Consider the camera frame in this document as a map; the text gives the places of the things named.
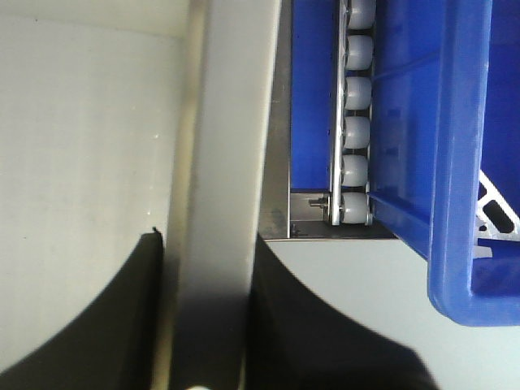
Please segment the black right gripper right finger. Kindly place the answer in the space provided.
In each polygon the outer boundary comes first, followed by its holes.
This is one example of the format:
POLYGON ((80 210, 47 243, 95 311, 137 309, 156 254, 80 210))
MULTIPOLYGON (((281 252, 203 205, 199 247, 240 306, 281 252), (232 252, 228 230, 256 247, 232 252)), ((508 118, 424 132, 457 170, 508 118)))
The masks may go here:
POLYGON ((245 358, 248 389, 435 389, 410 348, 307 288, 258 238, 245 358))

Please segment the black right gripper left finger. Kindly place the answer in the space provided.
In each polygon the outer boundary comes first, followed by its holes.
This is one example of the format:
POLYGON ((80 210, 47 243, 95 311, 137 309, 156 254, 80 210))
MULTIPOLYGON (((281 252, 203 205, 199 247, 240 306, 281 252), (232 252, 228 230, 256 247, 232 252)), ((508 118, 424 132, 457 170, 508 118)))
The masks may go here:
POLYGON ((1 373, 1 387, 150 388, 162 267, 163 237, 153 230, 84 311, 1 373))

